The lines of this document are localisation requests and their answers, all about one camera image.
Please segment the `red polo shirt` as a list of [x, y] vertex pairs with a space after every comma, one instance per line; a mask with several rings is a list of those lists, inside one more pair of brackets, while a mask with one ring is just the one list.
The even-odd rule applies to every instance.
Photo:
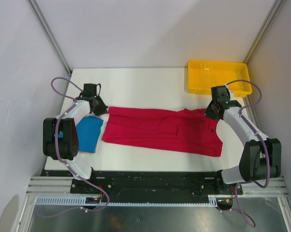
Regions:
[[220, 157], [218, 122], [204, 109], [109, 108], [102, 140], [106, 143]]

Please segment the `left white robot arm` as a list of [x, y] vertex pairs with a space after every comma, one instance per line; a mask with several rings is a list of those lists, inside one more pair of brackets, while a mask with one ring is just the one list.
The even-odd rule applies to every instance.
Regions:
[[87, 115], [101, 116], [108, 106], [100, 96], [80, 97], [61, 115], [43, 121], [43, 153], [63, 163], [74, 178], [81, 181], [81, 188], [93, 193], [98, 182], [92, 178], [93, 169], [79, 154], [76, 126]]

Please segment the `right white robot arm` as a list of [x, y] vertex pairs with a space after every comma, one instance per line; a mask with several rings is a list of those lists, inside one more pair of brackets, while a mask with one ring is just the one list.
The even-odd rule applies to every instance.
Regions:
[[211, 100], [204, 114], [210, 119], [225, 121], [244, 146], [239, 164], [222, 170], [221, 177], [214, 181], [214, 189], [217, 193], [225, 194], [231, 189], [231, 184], [250, 182], [265, 189], [271, 178], [280, 176], [281, 142], [261, 132], [242, 113], [238, 101]]

